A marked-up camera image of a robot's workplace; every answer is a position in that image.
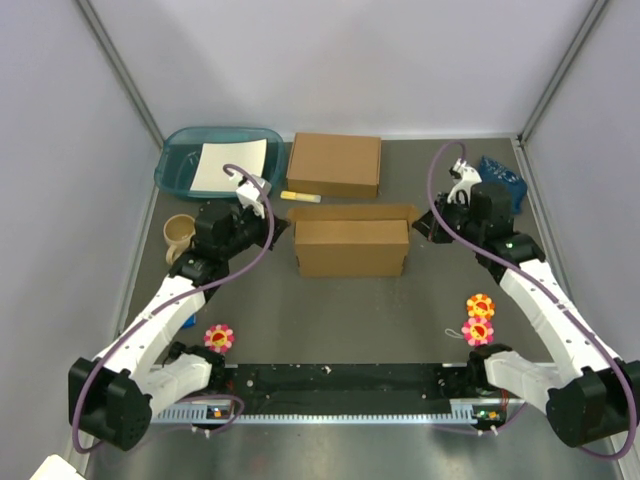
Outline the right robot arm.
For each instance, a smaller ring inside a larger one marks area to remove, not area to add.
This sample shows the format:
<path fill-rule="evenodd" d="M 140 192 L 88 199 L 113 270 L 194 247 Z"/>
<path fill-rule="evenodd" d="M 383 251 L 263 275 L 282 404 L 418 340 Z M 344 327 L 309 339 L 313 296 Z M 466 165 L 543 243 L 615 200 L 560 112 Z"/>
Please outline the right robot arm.
<path fill-rule="evenodd" d="M 476 394 L 505 389 L 542 412 L 569 447 L 626 432 L 639 424 L 639 364 L 622 360 L 602 342 L 559 286 L 543 249 L 514 227 L 511 196 L 480 182 L 428 197 L 430 209 L 413 227 L 435 244 L 471 249 L 521 309 L 554 365 L 543 367 L 498 344 L 469 357 L 466 380 Z"/>

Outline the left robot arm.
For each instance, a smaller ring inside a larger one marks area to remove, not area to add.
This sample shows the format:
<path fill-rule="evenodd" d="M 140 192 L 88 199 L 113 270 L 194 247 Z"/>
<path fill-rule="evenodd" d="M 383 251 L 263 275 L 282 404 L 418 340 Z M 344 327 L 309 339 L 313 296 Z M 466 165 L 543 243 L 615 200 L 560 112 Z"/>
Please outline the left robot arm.
<path fill-rule="evenodd" d="M 69 423 L 77 452 L 87 450 L 80 433 L 128 451 L 168 407 L 197 391 L 212 397 L 224 390 L 223 356 L 206 346 L 181 346 L 169 365 L 153 366 L 188 318 L 254 268 L 287 226 L 266 199 L 239 210 L 222 200 L 201 207 L 185 251 L 147 306 L 108 347 L 71 366 Z"/>

